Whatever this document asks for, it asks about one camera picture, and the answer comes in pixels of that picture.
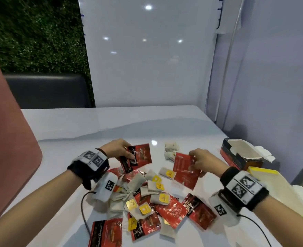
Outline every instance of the black leather chair back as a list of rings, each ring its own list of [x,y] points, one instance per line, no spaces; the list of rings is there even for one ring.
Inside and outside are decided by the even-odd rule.
[[[80,74],[4,74],[21,109],[91,107]]]

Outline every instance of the yellow tea bag tag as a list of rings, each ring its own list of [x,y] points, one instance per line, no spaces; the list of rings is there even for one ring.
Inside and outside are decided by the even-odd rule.
[[[139,209],[143,215],[146,215],[147,213],[151,212],[151,207],[149,206],[149,204],[143,204],[139,206]]]
[[[153,177],[152,181],[153,181],[153,182],[156,182],[156,183],[160,183],[160,182],[162,182],[162,179],[161,179],[159,176],[155,175],[155,176]]]
[[[129,218],[129,226],[128,226],[128,230],[134,230],[137,228],[137,220],[135,218]]]
[[[163,202],[163,203],[169,203],[170,202],[170,196],[168,194],[161,193],[159,195],[159,201]]]
[[[173,177],[174,177],[174,172],[171,171],[171,170],[168,170],[168,171],[166,171],[166,175],[167,175],[169,178],[173,178]]]
[[[129,210],[132,210],[134,208],[137,208],[138,204],[135,199],[130,199],[129,201],[126,202],[126,206]]]
[[[157,184],[156,184],[156,187],[157,187],[157,189],[160,189],[160,190],[164,191],[164,186],[163,186],[163,184],[157,183]]]

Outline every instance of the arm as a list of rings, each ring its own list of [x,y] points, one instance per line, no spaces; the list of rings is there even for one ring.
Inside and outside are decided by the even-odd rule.
[[[125,149],[129,145],[118,139],[101,149],[109,158],[134,158]],[[81,184],[82,179],[67,170],[16,204],[0,218],[0,247],[28,245]]]
[[[196,159],[190,170],[202,170],[200,176],[211,172],[220,178],[229,168],[208,150],[195,149],[189,154]],[[303,246],[303,218],[298,213],[271,196],[261,201],[253,212],[283,247]]]

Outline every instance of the white wall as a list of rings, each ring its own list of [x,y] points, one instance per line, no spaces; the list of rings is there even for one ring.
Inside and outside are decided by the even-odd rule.
[[[207,115],[213,119],[231,35],[218,37]],[[303,167],[303,0],[246,0],[218,126],[270,150],[292,181]]]
[[[96,107],[197,105],[204,111],[218,0],[79,4]],[[146,11],[146,4],[153,9]]]

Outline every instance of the forearm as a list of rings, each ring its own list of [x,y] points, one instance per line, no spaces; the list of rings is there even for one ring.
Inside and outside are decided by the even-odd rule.
[[[303,246],[303,217],[268,196],[253,212],[283,247]]]
[[[81,183],[67,170],[16,204],[0,218],[0,247],[29,244]]]

